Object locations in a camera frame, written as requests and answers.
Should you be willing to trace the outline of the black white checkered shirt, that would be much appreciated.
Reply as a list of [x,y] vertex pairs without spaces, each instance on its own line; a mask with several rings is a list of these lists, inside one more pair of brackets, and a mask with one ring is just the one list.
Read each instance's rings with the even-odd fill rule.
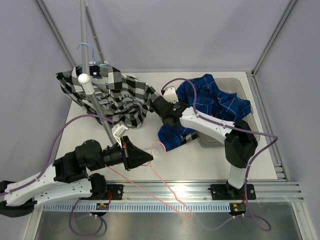
[[[78,81],[82,67],[56,73],[61,90],[87,114],[95,114],[88,95]],[[148,83],[121,73],[110,64],[90,65],[89,75],[103,115],[129,128],[139,128],[160,94]]]

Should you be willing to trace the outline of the blue plaid shirt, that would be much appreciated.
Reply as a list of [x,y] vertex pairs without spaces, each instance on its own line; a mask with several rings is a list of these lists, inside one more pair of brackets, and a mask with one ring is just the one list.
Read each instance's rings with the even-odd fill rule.
[[[195,108],[204,114],[215,118],[238,122],[251,113],[251,102],[238,97],[236,93],[227,93],[219,89],[215,79],[211,74],[190,80],[191,84],[184,81],[176,89],[176,94],[180,102],[189,104],[195,103]],[[172,127],[164,124],[158,131],[158,139],[165,146],[167,151],[171,151],[183,146],[198,138],[194,129],[185,127]]]

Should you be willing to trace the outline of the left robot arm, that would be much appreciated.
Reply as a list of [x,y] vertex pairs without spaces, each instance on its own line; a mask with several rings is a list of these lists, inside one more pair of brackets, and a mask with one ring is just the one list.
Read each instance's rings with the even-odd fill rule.
[[104,175],[98,170],[123,165],[126,171],[140,167],[154,158],[136,147],[127,136],[120,143],[103,149],[90,139],[50,164],[43,173],[25,180],[0,183],[0,214],[19,218],[48,203],[80,198],[102,200],[112,196]]

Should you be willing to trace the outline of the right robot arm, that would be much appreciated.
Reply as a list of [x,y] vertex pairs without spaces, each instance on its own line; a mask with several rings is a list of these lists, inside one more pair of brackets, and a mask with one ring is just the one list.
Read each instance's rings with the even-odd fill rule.
[[212,185],[211,192],[224,200],[249,199],[246,173],[258,142],[246,121],[234,123],[206,114],[200,115],[188,104],[181,101],[170,103],[162,96],[151,103],[151,109],[164,124],[193,129],[223,144],[225,158],[230,164],[229,176],[225,186]]

